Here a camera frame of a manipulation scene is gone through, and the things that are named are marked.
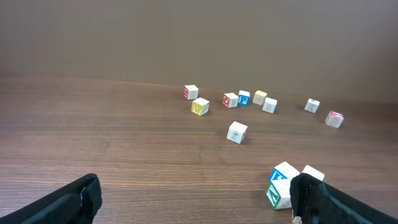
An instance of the plain background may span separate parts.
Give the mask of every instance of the plain background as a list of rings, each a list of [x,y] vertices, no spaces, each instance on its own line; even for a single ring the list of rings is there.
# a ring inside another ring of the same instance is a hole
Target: plain background
[[[398,1],[0,1],[0,71],[398,102]]]

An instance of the wooden cube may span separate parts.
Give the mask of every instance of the wooden cube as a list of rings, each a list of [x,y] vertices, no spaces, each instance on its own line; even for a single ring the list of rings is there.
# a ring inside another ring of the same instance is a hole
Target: wooden cube
[[[290,208],[290,180],[271,180],[266,195],[274,209]]]
[[[253,97],[253,103],[258,104],[258,105],[263,105],[266,98],[267,98],[267,93],[257,90],[257,92],[254,94],[254,97]]]
[[[304,167],[303,173],[305,174],[310,174],[311,176],[315,177],[316,179],[323,181],[323,179],[325,178],[325,175],[322,174],[321,172],[317,171],[316,169],[306,165]]]
[[[287,162],[283,162],[272,170],[269,180],[292,180],[295,176],[300,175],[300,172],[292,167]]]
[[[203,98],[197,98],[196,100],[192,101],[192,112],[197,115],[204,115],[209,110],[210,102]]]
[[[247,128],[246,125],[234,121],[229,127],[226,138],[240,144],[244,139]]]
[[[238,96],[235,93],[225,93],[223,98],[223,104],[227,108],[237,107],[238,105]]]
[[[274,113],[277,102],[277,100],[267,97],[264,106],[262,106],[262,110],[268,113]]]
[[[250,101],[250,92],[239,90],[239,104],[247,106]]]
[[[308,99],[307,105],[305,105],[305,110],[311,113],[315,113],[318,109],[319,101],[313,100],[311,98]]]
[[[336,113],[334,111],[330,111],[328,116],[326,117],[326,124],[331,127],[338,128],[338,127],[340,127],[343,120],[344,120],[344,117],[342,114]]]
[[[187,100],[197,99],[199,95],[199,89],[195,85],[186,85],[184,88],[184,97]]]

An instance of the blue and white block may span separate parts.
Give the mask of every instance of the blue and white block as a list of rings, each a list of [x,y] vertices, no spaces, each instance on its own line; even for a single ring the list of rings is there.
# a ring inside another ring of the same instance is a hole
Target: blue and white block
[[[300,172],[292,167],[287,162],[283,162],[272,170],[269,180],[292,180],[295,176],[300,175]]]
[[[239,104],[247,106],[250,101],[250,92],[239,90]]]

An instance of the wooden table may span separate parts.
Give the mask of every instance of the wooden table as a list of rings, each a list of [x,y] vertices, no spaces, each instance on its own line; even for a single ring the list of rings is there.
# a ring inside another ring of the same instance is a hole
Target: wooden table
[[[268,114],[226,109],[226,92],[200,88],[210,111],[198,116],[182,86],[3,75],[0,216],[94,172],[95,223],[289,223],[264,195],[287,161],[398,217],[397,105],[317,99],[311,114],[307,97],[269,93]],[[329,110],[344,114],[340,129],[325,124]],[[226,139],[233,121],[249,126],[241,145]]]

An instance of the white block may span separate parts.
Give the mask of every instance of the white block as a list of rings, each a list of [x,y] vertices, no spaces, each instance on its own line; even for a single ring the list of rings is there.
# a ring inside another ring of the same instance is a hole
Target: white block
[[[238,96],[235,93],[225,93],[223,98],[223,104],[227,108],[237,107],[238,105]]]
[[[305,110],[311,113],[315,113],[318,109],[319,101],[313,100],[311,98],[308,99],[307,105],[305,105]]]
[[[197,99],[199,95],[199,89],[195,85],[186,85],[184,88],[184,97],[187,100]]]
[[[267,93],[264,93],[263,91],[258,90],[254,94],[253,103],[258,104],[258,105],[263,105],[266,98],[267,98]]]
[[[283,162],[275,166],[269,176],[269,180],[292,180],[297,175],[300,175],[300,171],[292,167],[287,162]]]
[[[264,106],[262,106],[262,110],[268,113],[274,113],[277,102],[278,102],[277,100],[267,97],[264,102]]]
[[[292,207],[290,202],[290,180],[270,181],[266,195],[274,209]]]
[[[204,115],[207,111],[209,111],[210,102],[203,98],[197,98],[192,101],[191,111],[197,115]]]
[[[239,104],[247,106],[250,101],[250,92],[239,90]]]
[[[338,128],[344,120],[344,116],[342,114],[336,113],[334,111],[330,111],[328,116],[326,117],[326,124]]]
[[[316,179],[323,181],[323,179],[325,178],[325,175],[322,174],[321,172],[317,171],[316,169],[306,165],[304,167],[303,173],[305,174],[310,174],[311,176],[315,177]]]
[[[234,121],[229,127],[226,138],[240,144],[244,139],[247,128],[246,125]]]

